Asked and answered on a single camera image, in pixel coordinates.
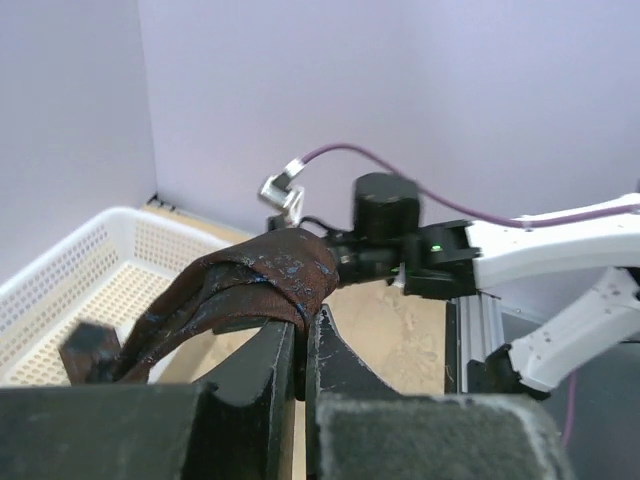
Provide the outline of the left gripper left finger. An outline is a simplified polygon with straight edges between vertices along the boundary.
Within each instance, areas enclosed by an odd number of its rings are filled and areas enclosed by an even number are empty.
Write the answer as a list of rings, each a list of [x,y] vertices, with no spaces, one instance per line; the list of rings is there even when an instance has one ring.
[[[186,479],[290,479],[295,329],[271,321],[197,381]]]

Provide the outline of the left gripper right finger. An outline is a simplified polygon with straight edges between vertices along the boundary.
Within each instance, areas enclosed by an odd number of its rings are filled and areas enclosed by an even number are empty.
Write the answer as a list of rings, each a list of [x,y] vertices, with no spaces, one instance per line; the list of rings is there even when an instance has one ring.
[[[324,305],[310,326],[306,369],[309,479],[398,479],[406,468],[401,427],[408,398],[340,335]]]

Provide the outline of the brown patterned tie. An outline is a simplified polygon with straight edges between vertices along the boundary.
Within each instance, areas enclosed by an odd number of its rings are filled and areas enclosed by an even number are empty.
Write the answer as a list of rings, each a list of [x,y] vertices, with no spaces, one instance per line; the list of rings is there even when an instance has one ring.
[[[301,228],[273,230],[190,263],[138,317],[125,342],[81,322],[58,352],[71,384],[143,383],[184,342],[246,319],[288,322],[300,347],[339,275],[324,241]]]

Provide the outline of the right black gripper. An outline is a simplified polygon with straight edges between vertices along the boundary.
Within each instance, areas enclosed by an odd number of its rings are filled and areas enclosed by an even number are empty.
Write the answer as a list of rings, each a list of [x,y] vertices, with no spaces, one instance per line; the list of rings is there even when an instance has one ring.
[[[384,281],[392,285],[400,274],[403,235],[360,237],[355,231],[326,228],[322,237],[336,264],[338,287]]]

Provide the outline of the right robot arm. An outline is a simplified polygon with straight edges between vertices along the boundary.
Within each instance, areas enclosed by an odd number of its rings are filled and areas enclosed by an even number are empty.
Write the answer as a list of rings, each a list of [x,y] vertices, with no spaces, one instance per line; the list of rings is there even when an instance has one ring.
[[[342,285],[404,279],[408,295],[468,297],[542,274],[602,268],[586,293],[484,362],[489,387],[542,400],[567,376],[639,331],[639,197],[504,221],[419,222],[418,187],[371,173],[354,184],[353,227],[326,243]]]

